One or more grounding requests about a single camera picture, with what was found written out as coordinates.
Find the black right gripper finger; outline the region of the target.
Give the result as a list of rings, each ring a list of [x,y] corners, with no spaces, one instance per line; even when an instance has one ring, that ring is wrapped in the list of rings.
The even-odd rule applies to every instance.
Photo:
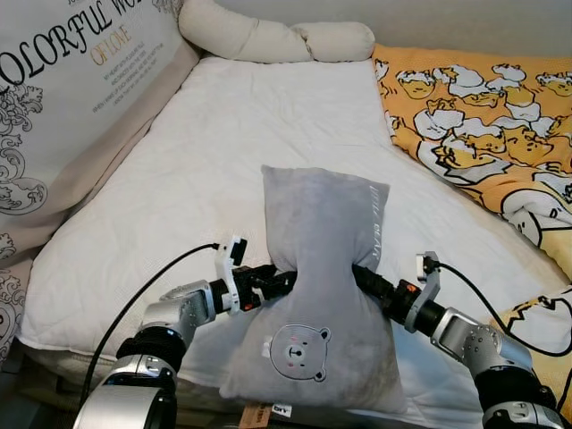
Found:
[[[377,299],[381,304],[390,302],[393,286],[382,275],[373,273],[373,271],[361,265],[353,265],[352,273],[354,274],[355,284],[368,297]]]

